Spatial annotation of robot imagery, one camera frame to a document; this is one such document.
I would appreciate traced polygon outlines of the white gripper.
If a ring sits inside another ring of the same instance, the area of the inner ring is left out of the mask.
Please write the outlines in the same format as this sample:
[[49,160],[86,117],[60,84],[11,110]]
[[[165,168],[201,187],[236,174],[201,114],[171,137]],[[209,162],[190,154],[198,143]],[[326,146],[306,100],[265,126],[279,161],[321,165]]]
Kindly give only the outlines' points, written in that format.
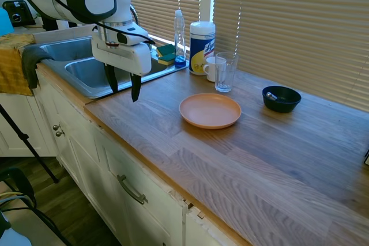
[[92,54],[104,64],[107,81],[113,93],[118,91],[115,67],[130,73],[131,99],[136,102],[141,90],[141,76],[152,69],[151,53],[146,40],[135,39],[122,33],[109,31],[111,40],[106,40],[106,34],[100,29],[92,33]]

